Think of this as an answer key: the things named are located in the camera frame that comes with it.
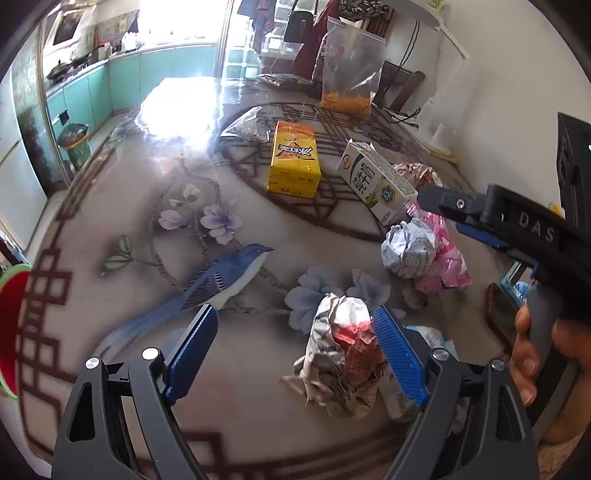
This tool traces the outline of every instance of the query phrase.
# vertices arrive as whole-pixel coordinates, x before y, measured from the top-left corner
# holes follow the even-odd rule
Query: chair
[[[422,84],[425,74],[421,71],[411,72],[399,69],[398,65],[384,62],[382,77],[379,80],[378,93],[374,97],[374,103],[380,107],[386,107],[393,112],[399,113],[402,107]]]

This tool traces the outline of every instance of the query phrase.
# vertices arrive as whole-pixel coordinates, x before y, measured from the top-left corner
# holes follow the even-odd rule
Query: leaf
[[[124,254],[131,254],[131,238],[128,235],[121,235],[119,237],[119,250]]]
[[[113,255],[112,257],[107,258],[107,261],[105,262],[105,268],[108,268],[109,270],[119,270],[130,262],[130,257],[125,257],[123,255]]]
[[[190,183],[187,183],[187,186],[183,190],[183,196],[189,203],[195,202],[199,198],[199,193],[201,193],[201,190]]]

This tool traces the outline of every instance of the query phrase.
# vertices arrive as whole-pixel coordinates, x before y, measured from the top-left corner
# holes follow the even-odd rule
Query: blue gripper pad
[[[217,335],[216,310],[206,305],[181,335],[165,375],[164,401],[173,406],[189,393],[199,368]]]
[[[415,405],[422,407],[429,398],[423,365],[385,307],[374,310],[372,323],[378,343],[404,395],[413,400]]]

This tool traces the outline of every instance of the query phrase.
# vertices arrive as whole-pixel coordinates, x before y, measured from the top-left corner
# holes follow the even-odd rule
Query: screw
[[[492,362],[491,362],[492,368],[494,368],[495,370],[502,372],[505,369],[505,363],[502,360],[499,360],[498,358],[495,358]]]
[[[431,355],[433,355],[433,358],[441,362],[444,362],[449,358],[449,352],[443,348],[436,348]]]
[[[152,346],[142,352],[142,357],[144,360],[154,360],[158,356],[158,353],[158,349]]]
[[[99,363],[100,363],[100,360],[97,357],[94,356],[92,358],[89,358],[86,361],[86,368],[88,370],[92,370],[93,368],[98,367],[99,366]]]

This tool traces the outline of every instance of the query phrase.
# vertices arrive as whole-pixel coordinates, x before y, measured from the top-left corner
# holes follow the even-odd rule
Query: pink plastic bag
[[[432,293],[443,287],[466,287],[472,283],[462,253],[449,237],[445,218],[421,210],[417,202],[408,207],[411,217],[420,218],[433,226],[437,238],[437,253],[427,273],[415,278],[414,287],[423,293]]]

